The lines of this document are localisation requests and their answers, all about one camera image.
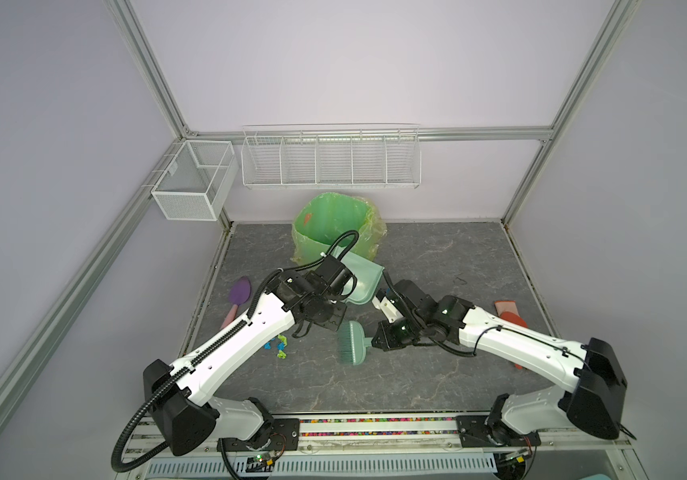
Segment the green hand brush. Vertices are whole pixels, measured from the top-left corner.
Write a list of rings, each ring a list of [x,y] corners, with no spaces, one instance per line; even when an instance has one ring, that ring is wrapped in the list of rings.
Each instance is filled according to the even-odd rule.
[[[365,328],[355,321],[345,321],[337,332],[338,358],[343,364],[359,366],[367,358],[373,338],[365,335]]]

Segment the green dustpan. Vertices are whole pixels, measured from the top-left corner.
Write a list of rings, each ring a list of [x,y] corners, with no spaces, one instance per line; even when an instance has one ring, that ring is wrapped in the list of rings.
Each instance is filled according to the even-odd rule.
[[[353,285],[352,279],[345,285],[345,303],[365,305],[371,302],[377,293],[385,268],[353,252],[347,253],[342,263],[357,280],[357,285]]]

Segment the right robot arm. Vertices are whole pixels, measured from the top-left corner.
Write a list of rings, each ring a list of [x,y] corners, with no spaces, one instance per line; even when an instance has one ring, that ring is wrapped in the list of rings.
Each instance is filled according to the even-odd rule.
[[[399,350],[427,340],[463,358],[493,354],[551,382],[529,394],[497,396],[475,433],[481,444],[533,444],[541,430],[571,427],[603,440],[627,434],[621,421],[627,378],[611,344],[542,334],[457,296],[434,300],[409,280],[387,283],[371,303],[385,316],[374,348]]]

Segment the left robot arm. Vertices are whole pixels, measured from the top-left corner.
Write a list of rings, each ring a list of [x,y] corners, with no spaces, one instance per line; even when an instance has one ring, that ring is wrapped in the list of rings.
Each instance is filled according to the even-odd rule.
[[[116,473],[129,472],[164,450],[175,456],[205,440],[236,438],[252,446],[269,442],[273,418],[255,398],[216,397],[219,387],[241,364],[273,338],[291,331],[305,336],[313,325],[335,331],[345,315],[345,300],[357,288],[345,256],[359,241],[349,230],[309,264],[278,268],[265,277],[247,310],[199,348],[171,364],[156,360],[144,372],[144,402],[123,428],[111,452]],[[163,440],[131,461],[124,452],[135,428],[151,415]]]

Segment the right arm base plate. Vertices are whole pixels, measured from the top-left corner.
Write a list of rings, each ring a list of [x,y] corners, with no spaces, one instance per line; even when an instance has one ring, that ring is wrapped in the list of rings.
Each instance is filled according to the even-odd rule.
[[[518,434],[502,423],[491,427],[487,425],[486,415],[459,415],[455,421],[462,448],[541,446],[541,436],[537,432]]]

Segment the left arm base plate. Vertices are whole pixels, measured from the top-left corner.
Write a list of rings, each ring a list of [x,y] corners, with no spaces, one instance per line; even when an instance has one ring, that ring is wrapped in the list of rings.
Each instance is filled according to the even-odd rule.
[[[274,418],[247,440],[219,439],[216,450],[226,452],[296,451],[300,440],[299,418]]]

